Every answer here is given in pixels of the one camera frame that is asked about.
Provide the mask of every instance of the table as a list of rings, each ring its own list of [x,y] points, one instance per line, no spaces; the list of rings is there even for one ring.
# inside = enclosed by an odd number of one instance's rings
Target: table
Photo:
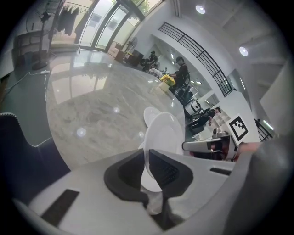
[[[137,149],[147,126],[145,108],[177,117],[185,134],[182,104],[147,73],[106,63],[53,67],[47,87],[47,116],[54,142],[71,170]]]

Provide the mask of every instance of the power strip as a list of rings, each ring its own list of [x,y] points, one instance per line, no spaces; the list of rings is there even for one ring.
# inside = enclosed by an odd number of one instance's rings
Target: power strip
[[[49,73],[50,73],[49,70],[44,70],[44,71],[40,72],[40,74],[49,74]]]

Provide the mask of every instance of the black shirt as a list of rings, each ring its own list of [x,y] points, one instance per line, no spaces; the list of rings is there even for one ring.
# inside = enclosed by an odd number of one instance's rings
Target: black shirt
[[[185,76],[188,73],[188,67],[186,64],[182,64],[178,71],[175,72],[175,84],[182,86],[185,81]]]
[[[214,109],[212,109],[212,110],[210,110],[210,111],[208,112],[207,117],[208,117],[208,118],[213,118],[215,115],[216,115],[216,112],[215,112]]]
[[[150,57],[149,57],[149,61],[151,62],[151,61],[157,61],[158,60],[158,57],[157,57],[157,55],[150,55]]]

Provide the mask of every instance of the electrical cable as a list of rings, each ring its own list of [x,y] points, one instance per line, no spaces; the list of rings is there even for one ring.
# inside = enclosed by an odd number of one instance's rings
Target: electrical cable
[[[46,80],[47,80],[47,76],[46,76],[46,73],[44,73],[45,75],[45,81],[44,81],[44,86],[45,86],[45,102],[47,102],[47,88],[46,88]]]
[[[34,76],[34,75],[36,75],[36,74],[44,74],[44,75],[45,75],[45,81],[44,81],[44,86],[45,86],[45,101],[47,101],[47,100],[46,100],[46,98],[47,98],[47,88],[46,88],[47,75],[45,74],[45,71],[42,71],[42,72],[40,72],[40,73],[34,73],[34,74],[31,74],[31,72],[27,72],[27,73],[26,73],[21,79],[19,79],[15,84],[13,84],[11,87],[5,89],[5,90],[7,90],[7,93],[5,93],[5,95],[4,95],[4,97],[3,97],[3,99],[2,99],[1,102],[4,101],[4,99],[6,98],[6,96],[11,92],[12,88],[13,88],[15,85],[17,85],[19,82],[21,82],[21,80],[23,80],[28,74],[31,75],[31,76]]]

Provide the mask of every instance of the staircase railing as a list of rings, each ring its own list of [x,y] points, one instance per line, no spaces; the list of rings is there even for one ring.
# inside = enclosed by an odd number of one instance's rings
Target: staircase railing
[[[194,39],[167,22],[164,22],[158,30],[186,47],[208,70],[208,72],[218,84],[224,96],[227,96],[232,91],[232,87],[227,82],[226,77],[220,67],[210,56],[210,54]]]
[[[260,124],[260,122],[257,121],[256,119],[255,119],[255,124],[258,129],[258,135],[259,135],[259,139],[261,142],[266,141],[266,140],[270,140],[273,138],[271,133],[269,133],[268,130],[264,126],[262,126]]]

